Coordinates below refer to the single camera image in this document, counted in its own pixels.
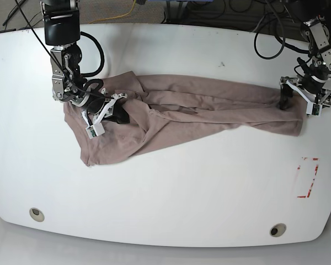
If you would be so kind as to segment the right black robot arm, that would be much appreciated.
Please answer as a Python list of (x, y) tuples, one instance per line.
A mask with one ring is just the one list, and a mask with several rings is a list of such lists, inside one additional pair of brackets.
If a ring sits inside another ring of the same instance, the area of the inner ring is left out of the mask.
[[(96, 76), (105, 64), (104, 51), (97, 39), (80, 30), (77, 1), (41, 1), (44, 20), (45, 43), (52, 46), (52, 94), (55, 100), (69, 102), (82, 111), (88, 126), (91, 118), (128, 124), (130, 118), (121, 106), (124, 95), (102, 92), (104, 82)], [(91, 40), (100, 56), (100, 65), (93, 71), (82, 73), (82, 51), (77, 42), (81, 37)]]

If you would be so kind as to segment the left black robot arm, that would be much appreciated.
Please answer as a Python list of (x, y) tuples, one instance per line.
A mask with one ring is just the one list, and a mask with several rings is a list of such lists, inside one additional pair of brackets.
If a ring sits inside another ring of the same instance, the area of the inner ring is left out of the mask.
[(281, 1), (290, 17), (301, 23), (301, 35), (308, 41), (308, 50), (303, 51), (291, 45), (291, 50), (306, 54), (300, 57), (298, 65), (303, 74), (296, 77), (281, 77), (279, 108), (289, 107), (289, 99), (297, 92), (306, 102), (308, 115), (320, 116), (322, 109), (331, 107), (331, 91), (324, 88), (331, 79), (331, 45), (329, 43), (331, 23), (331, 1)]

